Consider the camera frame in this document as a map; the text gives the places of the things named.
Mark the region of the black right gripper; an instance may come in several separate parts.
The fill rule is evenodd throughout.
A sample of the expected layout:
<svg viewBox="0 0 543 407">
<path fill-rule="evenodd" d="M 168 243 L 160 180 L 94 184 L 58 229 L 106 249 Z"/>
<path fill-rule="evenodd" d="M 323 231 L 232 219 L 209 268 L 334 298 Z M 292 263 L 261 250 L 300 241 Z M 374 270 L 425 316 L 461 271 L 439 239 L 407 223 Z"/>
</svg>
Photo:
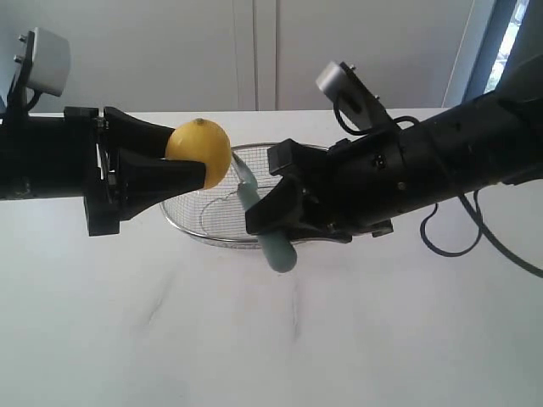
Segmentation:
<svg viewBox="0 0 543 407">
<path fill-rule="evenodd" d="M 428 206 L 428 130 L 378 131 L 330 149 L 284 140 L 267 152 L 280 182 L 245 211 L 246 232 L 348 243 L 388 234 L 396 216 Z"/>
</svg>

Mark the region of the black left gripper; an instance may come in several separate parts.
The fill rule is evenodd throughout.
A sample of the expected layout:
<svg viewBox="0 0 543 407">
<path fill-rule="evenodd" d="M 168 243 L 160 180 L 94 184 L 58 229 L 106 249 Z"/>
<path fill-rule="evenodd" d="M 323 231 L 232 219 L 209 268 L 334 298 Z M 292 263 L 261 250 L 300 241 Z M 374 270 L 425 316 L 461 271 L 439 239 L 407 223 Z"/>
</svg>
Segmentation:
<svg viewBox="0 0 543 407">
<path fill-rule="evenodd" d="M 107 151 L 119 152 L 116 168 L 121 220 L 130 220 L 169 198 L 204 186 L 205 164 L 160 159 L 174 129 L 104 108 Z M 31 116 L 25 122 L 23 175 L 34 198 L 83 198 L 90 236 L 120 232 L 118 209 L 100 165 L 98 140 L 104 120 L 97 108 L 67 107 L 59 117 Z"/>
</svg>

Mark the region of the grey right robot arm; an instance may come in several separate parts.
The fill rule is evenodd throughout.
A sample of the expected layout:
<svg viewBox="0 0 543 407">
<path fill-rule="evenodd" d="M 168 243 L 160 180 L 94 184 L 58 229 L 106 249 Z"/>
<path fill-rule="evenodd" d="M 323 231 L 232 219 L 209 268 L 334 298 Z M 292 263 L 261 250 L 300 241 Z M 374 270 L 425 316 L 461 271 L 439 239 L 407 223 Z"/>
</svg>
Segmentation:
<svg viewBox="0 0 543 407">
<path fill-rule="evenodd" d="M 496 89 L 401 128 L 347 64 L 331 63 L 321 91 L 360 135 L 320 149 L 284 140 L 267 152 L 279 183 L 245 214 L 251 235 L 349 243 L 380 237 L 392 219 L 462 192 L 542 176 L 542 59 Z"/>
</svg>

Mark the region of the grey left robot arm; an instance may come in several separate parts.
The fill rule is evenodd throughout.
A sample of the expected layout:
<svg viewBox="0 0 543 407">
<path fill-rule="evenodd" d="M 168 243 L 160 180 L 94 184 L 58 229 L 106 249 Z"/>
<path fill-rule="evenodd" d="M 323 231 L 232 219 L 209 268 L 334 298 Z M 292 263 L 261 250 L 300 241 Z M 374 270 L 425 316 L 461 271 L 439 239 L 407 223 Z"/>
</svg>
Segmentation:
<svg viewBox="0 0 543 407">
<path fill-rule="evenodd" d="M 114 107 L 43 117 L 11 106 L 1 123 L 1 198 L 81 197 L 89 236 L 117 234 L 121 222 L 204 186 L 204 163 L 166 158 L 172 133 Z"/>
</svg>

